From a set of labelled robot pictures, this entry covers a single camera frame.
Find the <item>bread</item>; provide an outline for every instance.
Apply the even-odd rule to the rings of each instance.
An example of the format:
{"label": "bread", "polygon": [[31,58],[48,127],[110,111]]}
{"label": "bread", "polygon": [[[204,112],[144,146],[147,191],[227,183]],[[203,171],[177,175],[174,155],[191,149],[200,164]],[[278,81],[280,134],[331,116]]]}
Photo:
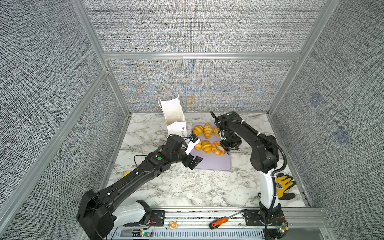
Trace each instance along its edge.
{"label": "bread", "polygon": [[209,123],[206,123],[204,126],[204,136],[206,139],[210,138],[212,136],[212,133],[214,130],[212,129],[211,125]]}
{"label": "bread", "polygon": [[221,146],[220,141],[216,141],[212,144],[212,152],[217,155],[223,155],[225,154],[225,151],[218,150],[217,146]]}
{"label": "bread", "polygon": [[218,127],[214,127],[214,134],[215,134],[216,137],[220,137],[218,132],[219,132]]}
{"label": "bread", "polygon": [[204,141],[201,143],[201,149],[206,153],[210,153],[212,152],[212,145],[209,141]]}
{"label": "bread", "polygon": [[201,149],[201,139],[200,139],[200,142],[198,144],[195,145],[195,149],[200,151]]}
{"label": "bread", "polygon": [[200,135],[203,133],[203,126],[200,126],[200,125],[197,125],[194,129],[193,129],[193,134],[195,135]]}

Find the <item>textured wall panel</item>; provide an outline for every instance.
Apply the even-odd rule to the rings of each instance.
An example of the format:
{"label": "textured wall panel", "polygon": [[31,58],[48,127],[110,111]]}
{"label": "textured wall panel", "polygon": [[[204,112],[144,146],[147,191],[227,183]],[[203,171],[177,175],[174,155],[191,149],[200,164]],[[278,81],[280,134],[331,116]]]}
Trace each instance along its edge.
{"label": "textured wall panel", "polygon": [[342,0],[272,117],[339,240],[384,237],[383,16]]}
{"label": "textured wall panel", "polygon": [[184,111],[267,111],[290,60],[110,60],[132,111],[161,111],[180,94]]}
{"label": "textured wall panel", "polygon": [[326,0],[84,0],[105,51],[299,52]]}
{"label": "textured wall panel", "polygon": [[1,239],[73,239],[81,196],[98,190],[124,119],[106,79]]}
{"label": "textured wall panel", "polygon": [[101,70],[70,0],[0,7],[0,207]]}

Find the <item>yellow and black glove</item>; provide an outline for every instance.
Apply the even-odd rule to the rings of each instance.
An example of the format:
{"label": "yellow and black glove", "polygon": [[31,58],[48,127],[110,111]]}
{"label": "yellow and black glove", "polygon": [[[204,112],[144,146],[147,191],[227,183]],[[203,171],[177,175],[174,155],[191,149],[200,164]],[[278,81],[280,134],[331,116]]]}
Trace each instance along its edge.
{"label": "yellow and black glove", "polygon": [[295,198],[294,193],[286,193],[288,189],[292,188],[296,185],[296,181],[293,181],[293,177],[289,176],[288,174],[279,173],[276,176],[276,191],[277,196],[281,200],[290,200]]}

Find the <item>purple tray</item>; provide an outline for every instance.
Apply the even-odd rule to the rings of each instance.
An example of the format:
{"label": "purple tray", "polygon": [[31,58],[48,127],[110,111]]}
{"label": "purple tray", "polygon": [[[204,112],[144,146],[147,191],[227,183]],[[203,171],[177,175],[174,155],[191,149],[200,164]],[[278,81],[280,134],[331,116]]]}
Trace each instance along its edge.
{"label": "purple tray", "polygon": [[[201,125],[204,127],[206,122],[195,122],[192,125],[192,131],[197,125]],[[211,127],[214,128],[215,124],[213,122],[209,122],[211,124]],[[206,139],[204,136],[204,133],[198,135],[200,138],[201,142],[207,140],[211,144],[215,141],[221,141],[222,139],[220,137],[216,137],[214,133],[212,133],[212,136],[209,139]],[[231,163],[231,156],[229,154],[224,154],[224,155],[216,155],[213,152],[210,153],[205,153],[203,150],[197,151],[196,149],[193,148],[191,151],[192,156],[199,156],[203,158],[203,161],[201,161],[196,169],[204,169],[204,170],[216,170],[216,171],[230,171],[232,168],[232,163]]]}

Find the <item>orange screwdriver handle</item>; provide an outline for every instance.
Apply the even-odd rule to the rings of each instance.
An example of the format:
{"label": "orange screwdriver handle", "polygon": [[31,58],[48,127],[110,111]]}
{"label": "orange screwdriver handle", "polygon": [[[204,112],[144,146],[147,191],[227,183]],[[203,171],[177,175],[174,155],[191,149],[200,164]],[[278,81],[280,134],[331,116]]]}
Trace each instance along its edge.
{"label": "orange screwdriver handle", "polygon": [[209,224],[209,228],[210,229],[215,229],[215,228],[218,228],[220,227],[223,223],[226,223],[228,221],[228,218],[227,217],[222,217],[220,219],[216,219],[215,221],[211,222]]}

